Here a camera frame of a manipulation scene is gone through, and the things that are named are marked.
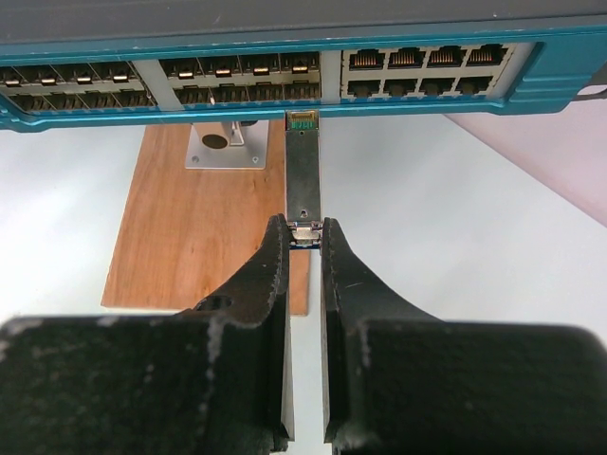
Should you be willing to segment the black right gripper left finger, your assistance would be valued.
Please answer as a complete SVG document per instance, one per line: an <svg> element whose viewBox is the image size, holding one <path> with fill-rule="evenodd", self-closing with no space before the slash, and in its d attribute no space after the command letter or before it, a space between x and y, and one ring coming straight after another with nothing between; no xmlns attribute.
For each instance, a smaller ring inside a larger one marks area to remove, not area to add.
<svg viewBox="0 0 607 455"><path fill-rule="evenodd" d="M15 318L1 329L5 454L270 454L294 438L289 232L172 316Z"/></svg>

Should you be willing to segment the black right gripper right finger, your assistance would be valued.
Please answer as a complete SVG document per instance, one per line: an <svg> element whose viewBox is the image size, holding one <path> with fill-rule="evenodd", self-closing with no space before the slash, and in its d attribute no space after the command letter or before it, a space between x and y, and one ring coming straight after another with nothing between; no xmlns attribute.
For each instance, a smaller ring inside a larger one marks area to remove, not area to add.
<svg viewBox="0 0 607 455"><path fill-rule="evenodd" d="M444 321L322 230L324 440L337 454L602 454L606 350L566 325Z"/></svg>

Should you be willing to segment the silver SFP transceiver plug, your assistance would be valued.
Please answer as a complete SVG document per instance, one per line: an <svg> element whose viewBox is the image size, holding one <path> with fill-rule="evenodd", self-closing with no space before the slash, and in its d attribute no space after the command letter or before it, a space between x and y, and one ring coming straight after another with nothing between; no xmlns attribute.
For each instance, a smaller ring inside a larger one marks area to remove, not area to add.
<svg viewBox="0 0 607 455"><path fill-rule="evenodd" d="M290 248L319 248L323 220L318 110L285 113L285 210Z"/></svg>

